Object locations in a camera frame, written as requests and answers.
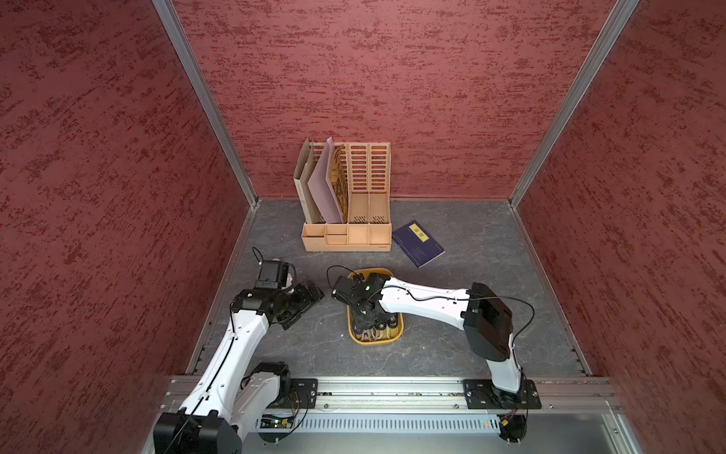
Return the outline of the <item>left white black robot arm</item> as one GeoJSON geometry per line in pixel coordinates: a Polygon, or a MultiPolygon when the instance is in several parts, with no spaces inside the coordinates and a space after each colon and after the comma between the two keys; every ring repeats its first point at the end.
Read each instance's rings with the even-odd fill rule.
{"type": "Polygon", "coordinates": [[[317,403],[317,382],[294,384],[283,362],[249,367],[273,325],[288,329],[323,299],[311,281],[290,289],[244,289],[230,304],[225,337],[177,412],[164,412],[153,429],[157,453],[239,453],[247,435],[267,421],[270,406],[289,409],[290,435],[317,403]]]}

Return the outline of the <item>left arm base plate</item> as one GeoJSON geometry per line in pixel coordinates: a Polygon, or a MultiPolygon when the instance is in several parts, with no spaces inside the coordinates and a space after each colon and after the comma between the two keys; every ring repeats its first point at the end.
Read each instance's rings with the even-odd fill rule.
{"type": "Polygon", "coordinates": [[[282,381],[277,400],[272,408],[288,410],[314,409],[317,404],[319,380],[317,378],[287,378],[282,381]]]}

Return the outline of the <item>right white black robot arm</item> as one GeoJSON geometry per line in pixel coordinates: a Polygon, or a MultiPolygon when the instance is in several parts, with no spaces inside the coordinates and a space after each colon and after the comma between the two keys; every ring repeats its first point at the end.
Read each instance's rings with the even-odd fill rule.
{"type": "Polygon", "coordinates": [[[440,289],[408,283],[389,274],[340,277],[332,296],[346,304],[349,329],[359,342],[377,342],[401,332],[404,314],[451,325],[465,334],[470,349],[485,359],[492,387],[506,396],[522,391],[524,373],[514,354],[512,311],[480,283],[470,289],[440,289]]]}

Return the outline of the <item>yellow storage tray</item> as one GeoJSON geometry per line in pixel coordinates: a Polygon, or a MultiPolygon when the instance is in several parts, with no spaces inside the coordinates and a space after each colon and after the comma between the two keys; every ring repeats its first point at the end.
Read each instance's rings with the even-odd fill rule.
{"type": "Polygon", "coordinates": [[[405,331],[403,314],[393,314],[383,310],[379,301],[380,296],[376,296],[368,302],[365,314],[355,312],[349,306],[346,308],[348,334],[359,345],[392,344],[399,340],[405,331]]]}

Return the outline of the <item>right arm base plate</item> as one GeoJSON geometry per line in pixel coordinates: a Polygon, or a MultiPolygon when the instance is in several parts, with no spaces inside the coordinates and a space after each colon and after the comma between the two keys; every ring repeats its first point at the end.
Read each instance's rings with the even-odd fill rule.
{"type": "Polygon", "coordinates": [[[542,402],[533,380],[523,379],[518,392],[497,389],[490,379],[465,379],[463,395],[468,410],[541,410],[542,402]]]}

